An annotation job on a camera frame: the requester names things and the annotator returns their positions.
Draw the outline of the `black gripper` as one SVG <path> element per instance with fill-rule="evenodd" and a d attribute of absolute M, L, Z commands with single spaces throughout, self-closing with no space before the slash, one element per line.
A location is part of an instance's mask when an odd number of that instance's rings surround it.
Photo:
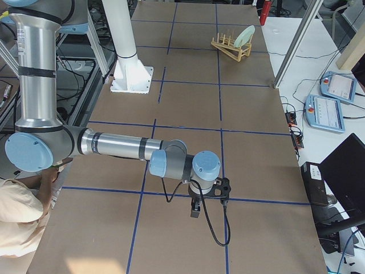
<path fill-rule="evenodd" d="M 192 218 L 198 218 L 201 210 L 200 203 L 202 202 L 203 204 L 205 204 L 202 189 L 199 187 L 188 187 L 188 193 L 192 198 L 190 216 Z"/>

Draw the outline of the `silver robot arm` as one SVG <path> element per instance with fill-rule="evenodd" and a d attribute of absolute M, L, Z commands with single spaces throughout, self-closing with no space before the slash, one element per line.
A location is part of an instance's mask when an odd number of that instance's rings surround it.
<path fill-rule="evenodd" d="M 76 155 L 99 154 L 149 163 L 160 178 L 188 185 L 191 215 L 206 212 L 206 198 L 227 205 L 229 187 L 219 177 L 221 163 L 210 151 L 195 155 L 180 140 L 157 140 L 94 131 L 86 126 L 96 97 L 82 92 L 75 112 L 64 124 L 57 116 L 56 35 L 88 36 L 102 77 L 111 66 L 100 46 L 87 1 L 8 1 L 17 28 L 21 116 L 5 143 L 5 152 L 20 170 L 36 172 Z"/>

